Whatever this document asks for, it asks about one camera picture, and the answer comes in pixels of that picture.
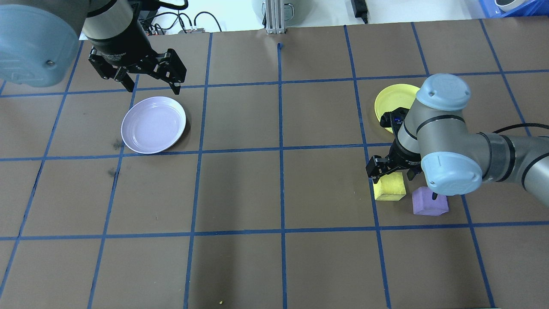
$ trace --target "metal post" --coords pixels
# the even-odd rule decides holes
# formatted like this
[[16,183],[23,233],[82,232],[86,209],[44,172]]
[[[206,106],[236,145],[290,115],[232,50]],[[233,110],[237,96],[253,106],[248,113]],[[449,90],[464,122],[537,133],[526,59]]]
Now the metal post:
[[284,24],[284,0],[266,0],[265,18],[267,20],[268,34],[286,33]]

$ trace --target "white bowl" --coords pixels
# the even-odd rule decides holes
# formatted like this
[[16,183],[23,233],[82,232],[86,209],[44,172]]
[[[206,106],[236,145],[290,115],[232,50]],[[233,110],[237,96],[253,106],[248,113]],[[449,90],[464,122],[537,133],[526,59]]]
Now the white bowl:
[[138,153],[157,153],[175,144],[186,124],[181,104],[168,97],[151,97],[127,112],[120,132],[129,149]]
[[494,0],[494,1],[496,2],[497,7],[499,7],[503,12],[509,12],[510,10],[526,2],[526,0]]

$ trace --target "foam block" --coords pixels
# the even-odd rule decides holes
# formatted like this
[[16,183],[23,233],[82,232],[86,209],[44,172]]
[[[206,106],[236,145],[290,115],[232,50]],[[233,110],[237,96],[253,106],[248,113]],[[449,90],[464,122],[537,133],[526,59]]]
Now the foam block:
[[405,195],[404,177],[400,172],[385,175],[374,184],[376,201],[400,201]]
[[449,211],[448,198],[440,195],[433,201],[433,191],[420,187],[412,193],[413,214],[423,216],[440,216]]

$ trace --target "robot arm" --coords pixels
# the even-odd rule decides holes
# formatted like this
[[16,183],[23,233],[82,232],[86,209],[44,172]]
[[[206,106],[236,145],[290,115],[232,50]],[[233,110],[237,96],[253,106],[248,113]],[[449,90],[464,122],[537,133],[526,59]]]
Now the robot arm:
[[[172,5],[148,0],[156,5]],[[94,44],[89,61],[103,79],[129,91],[128,73],[148,74],[179,94],[187,69],[169,48],[156,53],[127,0],[0,0],[0,78],[34,87],[59,83],[78,50],[80,32]],[[31,24],[32,31],[25,28]]]
[[427,78],[409,111],[384,115],[382,125],[392,125],[395,141],[387,157],[370,159],[368,176],[377,182],[410,169],[411,180],[423,171],[433,192],[449,196],[472,192],[482,182],[519,183],[549,207],[549,137],[470,134],[462,114],[469,98],[469,87],[457,76]]

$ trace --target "purple block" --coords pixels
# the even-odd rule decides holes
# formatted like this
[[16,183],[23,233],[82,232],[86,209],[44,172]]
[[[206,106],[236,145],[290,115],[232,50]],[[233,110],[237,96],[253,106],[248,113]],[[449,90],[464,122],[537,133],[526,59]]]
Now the purple block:
[[448,198],[440,195],[433,201],[433,191],[428,187],[420,187],[412,193],[413,214],[424,216],[440,216],[449,211]]

